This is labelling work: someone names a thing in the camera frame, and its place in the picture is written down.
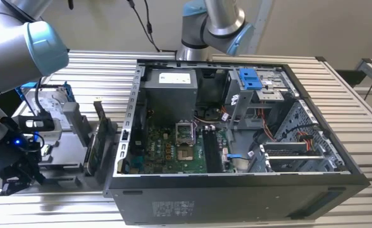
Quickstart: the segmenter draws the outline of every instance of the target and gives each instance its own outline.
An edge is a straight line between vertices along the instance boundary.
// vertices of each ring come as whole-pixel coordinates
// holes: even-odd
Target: sticker label
[[[230,115],[227,113],[223,114],[222,120],[227,121],[229,120]]]
[[[159,83],[191,84],[191,74],[187,74],[187,73],[161,73]]]
[[[46,111],[49,111],[51,113],[51,116],[61,120],[62,128],[65,130],[71,129],[70,122],[65,115],[63,106],[62,106],[61,102],[57,99],[44,98],[44,97],[40,97],[39,101],[40,101],[40,104],[42,104],[43,108],[46,109]],[[35,98],[32,99],[32,104],[35,104],[35,107],[38,106]]]
[[[267,85],[273,85],[271,81],[263,80],[262,83],[267,84]]]
[[[153,211],[155,217],[193,216],[195,201],[155,201]]]

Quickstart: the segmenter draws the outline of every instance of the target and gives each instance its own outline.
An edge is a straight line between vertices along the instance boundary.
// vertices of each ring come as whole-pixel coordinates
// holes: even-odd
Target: green circuit board
[[[217,134],[221,155],[223,148],[230,148],[226,140],[226,131],[219,130]],[[147,153],[138,173],[207,173],[202,130],[198,130],[195,138],[197,143],[194,146],[189,146],[186,143],[177,145],[175,128],[151,127],[147,140]],[[233,165],[227,172],[234,172]]]

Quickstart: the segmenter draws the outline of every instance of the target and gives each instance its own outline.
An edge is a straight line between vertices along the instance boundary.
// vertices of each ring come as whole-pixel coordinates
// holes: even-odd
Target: robotic arm
[[[0,94],[67,67],[69,49],[57,31],[38,21],[53,0],[0,0]],[[209,60],[209,46],[239,55],[254,35],[245,11],[234,0],[194,0],[185,6],[183,46],[177,58]],[[42,120],[42,113],[23,120]],[[43,184],[39,127],[7,117],[0,109],[0,196]],[[53,131],[54,124],[43,130]]]
[[[47,22],[36,21],[50,4],[51,0],[0,0],[0,94],[69,65],[58,33]],[[0,109],[0,195],[46,179],[38,165],[40,145],[22,129]]]
[[[209,46],[241,55],[254,36],[254,26],[235,0],[194,0],[185,5],[182,48],[178,60],[210,61]]]

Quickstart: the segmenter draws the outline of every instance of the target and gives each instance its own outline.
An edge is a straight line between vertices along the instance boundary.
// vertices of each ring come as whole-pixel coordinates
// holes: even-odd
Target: white wall
[[[189,0],[149,0],[154,39],[161,49],[177,50],[182,40],[183,4]],[[147,22],[143,0],[137,10]],[[261,0],[238,0],[253,23]],[[54,0],[43,18],[57,28],[69,48],[107,51],[155,51],[127,0]]]
[[[372,58],[372,0],[274,0],[258,54],[325,56],[354,69]]]

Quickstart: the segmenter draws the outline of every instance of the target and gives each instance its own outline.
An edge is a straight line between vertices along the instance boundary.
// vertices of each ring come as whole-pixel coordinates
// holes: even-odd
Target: red wire
[[[305,140],[305,142],[306,142],[306,146],[307,146],[307,151],[310,151],[311,150],[311,143],[307,141],[307,140]]]
[[[277,139],[274,138],[274,135],[273,135],[271,130],[269,128],[267,121],[265,119],[265,110],[263,109],[261,109],[261,115],[262,115],[262,120],[263,120],[263,131],[267,134],[267,136],[270,137],[270,139],[275,142]]]

